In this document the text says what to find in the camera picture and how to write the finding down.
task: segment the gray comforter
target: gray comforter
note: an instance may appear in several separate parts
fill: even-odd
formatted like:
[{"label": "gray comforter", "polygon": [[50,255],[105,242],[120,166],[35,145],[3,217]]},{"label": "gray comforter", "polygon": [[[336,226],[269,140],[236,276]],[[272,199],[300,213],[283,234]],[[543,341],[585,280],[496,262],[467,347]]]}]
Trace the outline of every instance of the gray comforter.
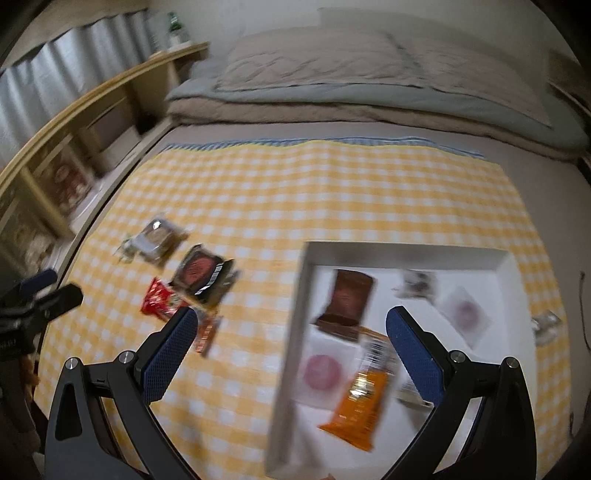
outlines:
[{"label": "gray comforter", "polygon": [[167,99],[173,102],[179,99],[204,98],[248,104],[373,105],[473,120],[561,150],[582,150],[589,141],[578,114],[550,93],[543,94],[541,101],[550,118],[551,127],[496,102],[462,93],[444,93],[429,87],[328,83],[220,90],[216,88],[216,82],[224,65],[225,59],[208,59],[197,63],[191,72],[191,79],[173,89]]}]

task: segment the bottle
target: bottle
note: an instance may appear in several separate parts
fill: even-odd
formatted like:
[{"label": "bottle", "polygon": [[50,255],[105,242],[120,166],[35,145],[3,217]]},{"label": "bottle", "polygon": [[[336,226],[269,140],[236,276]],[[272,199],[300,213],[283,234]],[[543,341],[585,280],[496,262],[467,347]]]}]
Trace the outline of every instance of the bottle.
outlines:
[{"label": "bottle", "polygon": [[168,43],[170,48],[177,47],[183,40],[183,26],[178,21],[177,14],[175,12],[168,13],[168,21],[170,26],[168,27]]},{"label": "bottle", "polygon": [[180,30],[183,27],[181,25],[181,22],[178,21],[178,17],[177,17],[176,12],[169,12],[168,13],[168,20],[170,21],[170,27],[168,28],[169,33]]}]

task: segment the blue gripper pad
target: blue gripper pad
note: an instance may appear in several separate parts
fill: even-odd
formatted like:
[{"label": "blue gripper pad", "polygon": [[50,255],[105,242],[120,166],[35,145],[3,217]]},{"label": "blue gripper pad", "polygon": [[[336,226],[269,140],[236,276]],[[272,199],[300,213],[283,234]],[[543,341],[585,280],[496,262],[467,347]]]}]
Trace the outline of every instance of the blue gripper pad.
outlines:
[{"label": "blue gripper pad", "polygon": [[142,370],[142,397],[146,404],[160,400],[172,382],[197,335],[197,314],[187,309],[159,350]]},{"label": "blue gripper pad", "polygon": [[437,407],[444,393],[443,371],[397,309],[404,308],[393,308],[386,315],[388,338],[423,400]]}]

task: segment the gray curtain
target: gray curtain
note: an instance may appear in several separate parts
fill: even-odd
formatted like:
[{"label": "gray curtain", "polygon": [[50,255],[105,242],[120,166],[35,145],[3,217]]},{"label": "gray curtain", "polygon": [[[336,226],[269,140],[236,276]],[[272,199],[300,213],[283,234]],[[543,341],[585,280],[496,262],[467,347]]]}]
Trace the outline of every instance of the gray curtain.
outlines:
[{"label": "gray curtain", "polygon": [[152,53],[145,10],[73,28],[0,76],[0,170],[51,118]]}]

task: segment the white tray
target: white tray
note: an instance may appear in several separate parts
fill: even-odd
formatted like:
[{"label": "white tray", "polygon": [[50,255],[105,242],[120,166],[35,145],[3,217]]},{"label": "white tray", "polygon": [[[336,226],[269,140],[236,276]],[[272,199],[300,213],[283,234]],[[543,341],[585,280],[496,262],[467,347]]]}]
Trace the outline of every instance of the white tray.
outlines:
[{"label": "white tray", "polygon": [[[362,324],[385,331],[388,310],[404,305],[417,323],[433,332],[448,349],[466,352],[474,361],[501,362],[512,355],[524,371],[531,404],[537,398],[535,342],[527,297],[512,254],[506,251],[439,245],[363,242],[308,242],[301,258],[297,294],[293,303],[284,370],[278,390],[269,447],[268,476],[278,479],[319,480],[332,473],[337,480],[377,480],[395,463],[417,434],[429,410],[402,405],[391,393],[408,375],[404,368],[394,378],[384,410],[374,431],[374,449],[364,452],[317,428],[332,412],[302,406],[291,400],[291,387],[300,362],[306,332],[326,307],[334,269],[348,268],[376,280]],[[435,271],[440,299],[456,285],[464,287],[491,318],[492,325],[470,349],[451,324],[424,299],[398,299],[392,292],[396,269]],[[464,421],[440,468],[455,461],[478,409],[470,404]]]}]

